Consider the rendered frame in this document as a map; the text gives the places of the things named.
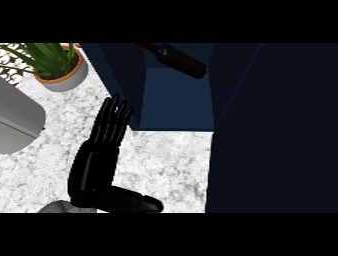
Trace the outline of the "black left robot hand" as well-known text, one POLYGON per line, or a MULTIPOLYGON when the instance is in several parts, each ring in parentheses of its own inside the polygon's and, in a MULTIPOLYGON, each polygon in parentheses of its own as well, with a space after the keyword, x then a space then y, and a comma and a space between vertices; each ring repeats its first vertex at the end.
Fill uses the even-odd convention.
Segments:
POLYGON ((70 203, 109 213, 160 213, 162 202, 112 185, 119 147, 132 108, 119 95, 107 97, 97 113, 88 140, 81 144, 67 178, 70 203))

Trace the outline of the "dark blue cabinet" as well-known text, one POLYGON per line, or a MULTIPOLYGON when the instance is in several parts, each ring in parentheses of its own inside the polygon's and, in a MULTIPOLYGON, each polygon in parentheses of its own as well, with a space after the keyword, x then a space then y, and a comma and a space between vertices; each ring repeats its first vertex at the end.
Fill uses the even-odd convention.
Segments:
POLYGON ((191 78, 134 43, 85 43, 82 50, 112 94, 134 108, 138 131, 212 131, 252 64, 256 43, 175 43, 206 65, 191 78))

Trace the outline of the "dark wine bottle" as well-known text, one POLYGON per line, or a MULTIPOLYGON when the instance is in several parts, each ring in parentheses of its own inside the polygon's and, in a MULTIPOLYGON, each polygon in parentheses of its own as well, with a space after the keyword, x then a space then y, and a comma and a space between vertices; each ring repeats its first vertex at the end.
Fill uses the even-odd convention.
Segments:
POLYGON ((168 44, 138 43, 149 50, 156 60, 190 77, 202 79, 206 74, 206 65, 168 44))

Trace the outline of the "green potted plant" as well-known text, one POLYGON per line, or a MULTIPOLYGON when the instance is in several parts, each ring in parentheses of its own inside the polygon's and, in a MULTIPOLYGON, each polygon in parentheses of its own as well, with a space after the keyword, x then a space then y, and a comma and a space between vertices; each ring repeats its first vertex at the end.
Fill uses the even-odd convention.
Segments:
POLYGON ((29 73, 53 92, 67 92, 84 82, 88 64, 73 43, 20 43, 23 52, 5 44, 0 48, 32 67, 29 73))

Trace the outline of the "grey rounded appliance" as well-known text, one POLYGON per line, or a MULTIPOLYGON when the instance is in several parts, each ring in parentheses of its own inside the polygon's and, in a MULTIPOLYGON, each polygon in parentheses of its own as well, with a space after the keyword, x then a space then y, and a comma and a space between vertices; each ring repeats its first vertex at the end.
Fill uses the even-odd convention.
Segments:
POLYGON ((0 77, 0 154, 20 151, 45 126, 42 106, 0 77))

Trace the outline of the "black white patterned mat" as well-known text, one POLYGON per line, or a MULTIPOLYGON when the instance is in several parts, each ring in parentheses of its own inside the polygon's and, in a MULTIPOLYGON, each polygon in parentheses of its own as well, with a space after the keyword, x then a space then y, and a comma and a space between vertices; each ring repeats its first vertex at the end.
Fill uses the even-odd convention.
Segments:
POLYGON ((0 47, 0 77, 17 87, 31 71, 32 67, 26 62, 0 47))

